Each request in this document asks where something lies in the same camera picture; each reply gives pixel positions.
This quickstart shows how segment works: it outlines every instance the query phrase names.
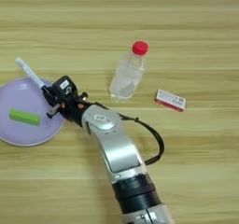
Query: green object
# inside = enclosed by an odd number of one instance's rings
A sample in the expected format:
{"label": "green object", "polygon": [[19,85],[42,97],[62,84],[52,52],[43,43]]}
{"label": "green object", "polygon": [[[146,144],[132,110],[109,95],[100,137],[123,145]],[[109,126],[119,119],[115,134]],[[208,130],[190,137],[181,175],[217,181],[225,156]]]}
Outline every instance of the green object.
{"label": "green object", "polygon": [[40,121],[41,121],[41,118],[38,115],[29,114],[24,111],[15,110],[15,109],[10,110],[9,116],[13,120],[23,122],[23,123],[32,124],[35,126],[39,126]]}

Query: water bottle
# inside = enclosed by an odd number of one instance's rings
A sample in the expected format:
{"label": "water bottle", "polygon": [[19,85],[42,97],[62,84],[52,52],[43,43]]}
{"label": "water bottle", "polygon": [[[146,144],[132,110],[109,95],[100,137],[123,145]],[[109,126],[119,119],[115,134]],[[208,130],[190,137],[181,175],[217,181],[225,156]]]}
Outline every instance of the water bottle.
{"label": "water bottle", "polygon": [[122,59],[110,84],[111,97],[124,100],[133,96],[144,75],[147,52],[148,44],[146,42],[136,41],[133,44],[132,52]]}

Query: table surface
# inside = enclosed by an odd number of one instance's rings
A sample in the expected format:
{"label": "table surface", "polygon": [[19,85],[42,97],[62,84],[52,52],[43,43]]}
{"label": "table surface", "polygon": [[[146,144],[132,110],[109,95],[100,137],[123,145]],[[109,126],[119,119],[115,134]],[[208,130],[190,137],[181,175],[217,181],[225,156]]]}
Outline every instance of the table surface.
{"label": "table surface", "polygon": [[[239,223],[239,0],[0,0],[0,85],[24,73],[69,75],[91,101],[144,120],[165,141],[148,171],[179,224]],[[135,40],[150,45],[135,96],[109,98]],[[187,98],[183,113],[154,103],[157,89]],[[153,137],[125,124],[145,158]],[[1,224],[120,223],[94,142],[65,123],[50,142],[0,142]]]}

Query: bottle cap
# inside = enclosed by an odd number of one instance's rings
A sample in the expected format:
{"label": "bottle cap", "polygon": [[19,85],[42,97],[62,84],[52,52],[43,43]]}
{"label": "bottle cap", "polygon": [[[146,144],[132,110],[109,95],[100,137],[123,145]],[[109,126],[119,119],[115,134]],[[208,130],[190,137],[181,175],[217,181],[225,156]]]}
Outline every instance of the bottle cap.
{"label": "bottle cap", "polygon": [[139,56],[144,56],[148,52],[148,43],[144,41],[136,41],[132,46],[132,52]]}

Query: silver robot arm segment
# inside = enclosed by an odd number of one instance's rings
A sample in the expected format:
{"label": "silver robot arm segment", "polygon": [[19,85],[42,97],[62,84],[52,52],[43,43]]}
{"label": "silver robot arm segment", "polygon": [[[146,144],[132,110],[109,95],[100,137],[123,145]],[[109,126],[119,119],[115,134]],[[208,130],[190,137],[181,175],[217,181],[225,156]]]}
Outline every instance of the silver robot arm segment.
{"label": "silver robot arm segment", "polygon": [[82,117],[82,126],[96,140],[123,223],[175,224],[158,197],[134,141],[124,133],[120,115],[91,105]]}

